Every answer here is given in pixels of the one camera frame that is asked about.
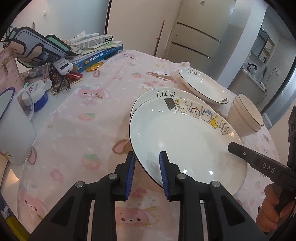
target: small digital display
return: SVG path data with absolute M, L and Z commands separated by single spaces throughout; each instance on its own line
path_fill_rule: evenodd
M 66 68 L 68 65 L 69 65 L 68 63 L 64 64 L 64 65 L 61 67 L 61 69 Z

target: white enamel mug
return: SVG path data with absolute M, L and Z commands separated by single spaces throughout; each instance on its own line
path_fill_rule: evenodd
M 32 102 L 29 116 L 22 110 L 17 97 L 27 92 Z M 35 140 L 35 129 L 31 122 L 34 101 L 30 92 L 21 89 L 15 94 L 10 87 L 0 94 L 0 154 L 13 164 L 21 164 L 29 154 Z

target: pineapple print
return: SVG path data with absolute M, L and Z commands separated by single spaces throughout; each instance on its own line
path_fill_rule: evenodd
M 12 155 L 9 152 L 0 151 L 0 155 L 4 156 L 7 160 L 10 160 L 10 158 L 12 157 Z

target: zipper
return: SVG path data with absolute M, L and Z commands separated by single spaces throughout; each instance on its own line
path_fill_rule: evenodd
M 2 61 L 2 68 L 4 68 L 6 75 L 8 75 L 8 70 L 7 70 L 6 64 L 12 59 L 12 57 L 13 57 L 13 55 L 8 56 Z

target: plate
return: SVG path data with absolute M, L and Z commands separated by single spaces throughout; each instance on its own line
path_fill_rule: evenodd
M 247 163 L 228 152 L 242 145 L 225 119 L 211 108 L 179 98 L 156 98 L 139 106 L 130 122 L 132 149 L 148 175 L 160 186 L 159 153 L 196 181 L 217 180 L 234 195 L 244 182 Z
M 131 117 L 135 110 L 143 103 L 145 103 L 148 100 L 154 99 L 154 98 L 160 98 L 160 97 L 176 97 L 176 98 L 184 98 L 188 100 L 193 100 L 197 103 L 203 104 L 204 106 L 209 107 L 208 104 L 206 104 L 203 100 L 200 98 L 196 97 L 193 94 L 190 94 L 186 91 L 175 89 L 175 88 L 156 88 L 152 90 L 146 91 L 144 94 L 142 94 L 134 103 L 132 109 L 131 109 Z
M 197 97 L 211 104 L 227 104 L 224 88 L 211 77 L 191 67 L 179 68 L 184 85 Z

